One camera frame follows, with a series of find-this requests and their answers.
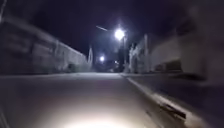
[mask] lamp post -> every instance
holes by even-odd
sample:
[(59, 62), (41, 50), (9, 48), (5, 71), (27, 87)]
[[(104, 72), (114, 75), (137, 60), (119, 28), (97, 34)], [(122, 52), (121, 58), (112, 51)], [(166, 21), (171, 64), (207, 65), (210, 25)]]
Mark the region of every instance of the lamp post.
[[(108, 30), (106, 28), (103, 28), (101, 26), (96, 26), (98, 29), (103, 30), (105, 32), (110, 32), (113, 30)], [(124, 47), (124, 68), (126, 69), (126, 65), (127, 65), (127, 59), (126, 59), (126, 40), (127, 40), (127, 34), (125, 33), (125, 31), (121, 28), (117, 28), (114, 32), (114, 37), (115, 39), (117, 39), (119, 42), (121, 42), (123, 44)]]

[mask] wall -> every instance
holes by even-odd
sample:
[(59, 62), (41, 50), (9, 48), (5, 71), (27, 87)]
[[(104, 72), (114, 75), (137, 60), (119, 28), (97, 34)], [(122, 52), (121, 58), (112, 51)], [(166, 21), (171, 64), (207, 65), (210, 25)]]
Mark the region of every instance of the wall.
[(168, 64), (171, 64), (169, 67), (172, 67), (172, 70), (181, 70), (179, 64), (181, 51), (176, 36), (156, 39), (151, 36), (151, 39), (149, 38), (147, 41), (148, 44), (145, 45), (144, 43), (144, 39), (141, 40), (129, 54), (131, 72), (145, 73), (147, 71), (146, 68), (148, 67), (150, 68), (150, 71), (167, 71), (170, 70), (166, 67)]
[(0, 25), (0, 74), (88, 71), (86, 56), (18, 19)]
[(154, 47), (151, 51), (152, 71), (155, 71), (158, 65), (180, 60), (181, 54), (177, 37), (171, 36), (155, 43), (159, 45)]

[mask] illuminated road surface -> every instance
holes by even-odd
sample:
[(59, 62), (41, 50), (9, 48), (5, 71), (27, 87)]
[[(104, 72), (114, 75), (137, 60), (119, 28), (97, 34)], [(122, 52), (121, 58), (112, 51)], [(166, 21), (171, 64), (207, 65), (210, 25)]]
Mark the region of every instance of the illuminated road surface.
[(119, 74), (1, 78), (11, 128), (156, 128), (141, 93)]

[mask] distant light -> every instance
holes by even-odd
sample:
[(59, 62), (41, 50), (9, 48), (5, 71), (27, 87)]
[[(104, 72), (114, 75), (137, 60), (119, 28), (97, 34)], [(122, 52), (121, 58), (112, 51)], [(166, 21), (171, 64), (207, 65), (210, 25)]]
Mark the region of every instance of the distant light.
[(125, 32), (121, 29), (117, 29), (114, 33), (114, 36), (117, 40), (121, 41), (125, 36)]
[(105, 61), (105, 57), (104, 57), (104, 56), (101, 56), (101, 57), (100, 57), (100, 61), (101, 61), (101, 62), (104, 62), (104, 61)]

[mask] concrete wall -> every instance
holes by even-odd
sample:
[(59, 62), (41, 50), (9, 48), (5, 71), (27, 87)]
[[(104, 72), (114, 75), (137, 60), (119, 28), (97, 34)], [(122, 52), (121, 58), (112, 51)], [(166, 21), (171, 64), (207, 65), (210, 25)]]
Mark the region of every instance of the concrete wall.
[(200, 36), (200, 59), (196, 63), (206, 70), (202, 74), (212, 82), (223, 82), (224, 77), (224, 1), (223, 0), (183, 0), (187, 13), (197, 26)]
[(152, 71), (155, 71), (158, 65), (180, 60), (181, 57), (177, 37), (168, 37), (159, 42), (161, 43), (151, 51)]
[[(142, 40), (136, 46), (130, 58), (130, 70), (131, 72), (144, 73), (146, 68), (150, 68), (150, 71), (157, 71), (158, 66), (162, 66), (160, 71), (167, 71), (166, 65), (173, 62), (180, 62), (181, 51), (178, 44), (177, 36), (169, 36), (166, 38), (148, 39), (148, 45), (144, 44)], [(146, 47), (148, 46), (148, 54), (145, 54)]]
[(0, 74), (88, 71), (86, 56), (18, 19), (0, 25)]

